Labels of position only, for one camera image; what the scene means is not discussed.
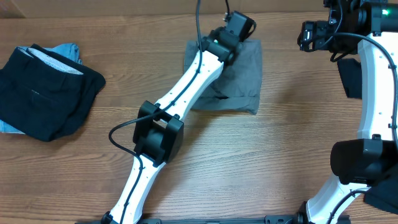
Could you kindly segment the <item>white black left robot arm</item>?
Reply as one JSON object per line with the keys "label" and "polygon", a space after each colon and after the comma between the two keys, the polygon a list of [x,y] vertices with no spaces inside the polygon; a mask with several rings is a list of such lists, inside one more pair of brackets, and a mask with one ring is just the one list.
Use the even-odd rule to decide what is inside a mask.
{"label": "white black left robot arm", "polygon": [[155,103],[145,101],[137,118],[114,127],[110,132],[134,124],[131,173],[116,205],[106,212],[102,223],[137,223],[144,202],[160,170],[178,153],[184,119],[204,90],[220,77],[224,66],[233,63],[238,50],[255,30],[254,20],[234,11],[226,25],[198,37],[195,57],[187,71],[167,94]]}

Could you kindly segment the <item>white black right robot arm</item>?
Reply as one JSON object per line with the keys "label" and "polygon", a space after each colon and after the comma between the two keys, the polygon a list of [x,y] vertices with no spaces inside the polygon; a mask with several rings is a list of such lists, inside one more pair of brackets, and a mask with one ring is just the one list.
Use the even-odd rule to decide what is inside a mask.
{"label": "white black right robot arm", "polygon": [[397,208],[378,185],[397,176],[397,5],[387,1],[325,1],[326,21],[305,21],[304,52],[327,50],[346,95],[362,100],[354,140],[333,145],[332,173],[292,223],[348,223],[344,210],[359,196]]}

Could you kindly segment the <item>grey shorts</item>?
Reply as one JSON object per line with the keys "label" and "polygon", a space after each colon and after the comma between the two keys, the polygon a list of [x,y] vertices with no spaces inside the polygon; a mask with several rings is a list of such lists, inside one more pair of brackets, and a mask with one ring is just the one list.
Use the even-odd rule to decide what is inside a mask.
{"label": "grey shorts", "polygon": [[232,65],[226,66],[192,106],[194,110],[233,110],[257,114],[262,86],[260,40],[245,40]]}

